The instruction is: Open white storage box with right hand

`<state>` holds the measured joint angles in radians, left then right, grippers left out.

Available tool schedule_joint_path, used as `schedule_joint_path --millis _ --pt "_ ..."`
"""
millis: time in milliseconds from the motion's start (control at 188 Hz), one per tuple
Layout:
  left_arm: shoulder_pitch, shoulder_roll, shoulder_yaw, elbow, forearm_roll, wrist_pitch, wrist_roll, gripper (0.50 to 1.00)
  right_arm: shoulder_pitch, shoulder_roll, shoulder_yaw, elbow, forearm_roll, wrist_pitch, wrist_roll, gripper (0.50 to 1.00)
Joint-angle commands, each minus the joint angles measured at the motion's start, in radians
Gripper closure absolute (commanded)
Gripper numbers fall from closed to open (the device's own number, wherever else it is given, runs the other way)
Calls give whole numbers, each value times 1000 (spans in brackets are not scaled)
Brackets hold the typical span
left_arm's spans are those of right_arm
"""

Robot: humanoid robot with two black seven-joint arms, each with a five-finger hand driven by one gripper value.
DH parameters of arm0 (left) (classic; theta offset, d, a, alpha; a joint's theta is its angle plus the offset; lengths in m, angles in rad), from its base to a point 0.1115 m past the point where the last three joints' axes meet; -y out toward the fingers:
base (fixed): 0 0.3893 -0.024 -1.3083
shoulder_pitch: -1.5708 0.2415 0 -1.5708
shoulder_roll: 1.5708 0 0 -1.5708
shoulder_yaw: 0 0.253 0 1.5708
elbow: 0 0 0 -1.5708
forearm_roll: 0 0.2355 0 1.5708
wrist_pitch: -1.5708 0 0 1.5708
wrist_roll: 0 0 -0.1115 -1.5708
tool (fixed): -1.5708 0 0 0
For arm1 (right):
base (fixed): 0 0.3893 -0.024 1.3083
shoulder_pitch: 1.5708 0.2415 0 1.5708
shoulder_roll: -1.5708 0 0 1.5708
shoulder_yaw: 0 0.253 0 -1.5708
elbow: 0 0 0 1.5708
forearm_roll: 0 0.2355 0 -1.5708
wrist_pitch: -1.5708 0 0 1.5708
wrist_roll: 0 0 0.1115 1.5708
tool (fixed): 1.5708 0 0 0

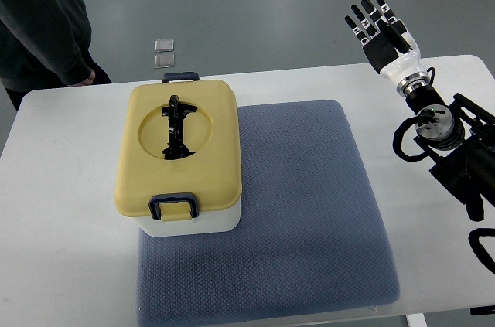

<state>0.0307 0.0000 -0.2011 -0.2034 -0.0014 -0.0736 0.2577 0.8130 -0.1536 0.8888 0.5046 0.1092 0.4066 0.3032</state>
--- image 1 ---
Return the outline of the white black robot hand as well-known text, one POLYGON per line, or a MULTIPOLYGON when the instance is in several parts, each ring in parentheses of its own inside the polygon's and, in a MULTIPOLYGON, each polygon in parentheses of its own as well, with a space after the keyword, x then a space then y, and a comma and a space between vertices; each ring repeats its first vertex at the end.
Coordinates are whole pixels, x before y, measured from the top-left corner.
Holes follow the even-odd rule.
POLYGON ((395 83, 399 95, 406 97, 432 83, 432 75, 420 64, 418 44, 385 0, 360 0, 351 11, 346 24, 375 72, 395 83))

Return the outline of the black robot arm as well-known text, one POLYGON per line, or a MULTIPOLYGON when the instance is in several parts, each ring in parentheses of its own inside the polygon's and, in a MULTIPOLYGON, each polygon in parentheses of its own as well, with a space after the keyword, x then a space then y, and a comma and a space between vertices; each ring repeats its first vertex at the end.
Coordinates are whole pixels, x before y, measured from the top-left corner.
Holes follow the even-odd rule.
POLYGON ((424 80, 398 93, 415 116, 395 131, 394 153, 406 162, 431 158, 430 174, 466 206, 472 221, 482 221, 484 203, 494 203, 494 116, 462 94, 446 104, 424 80))

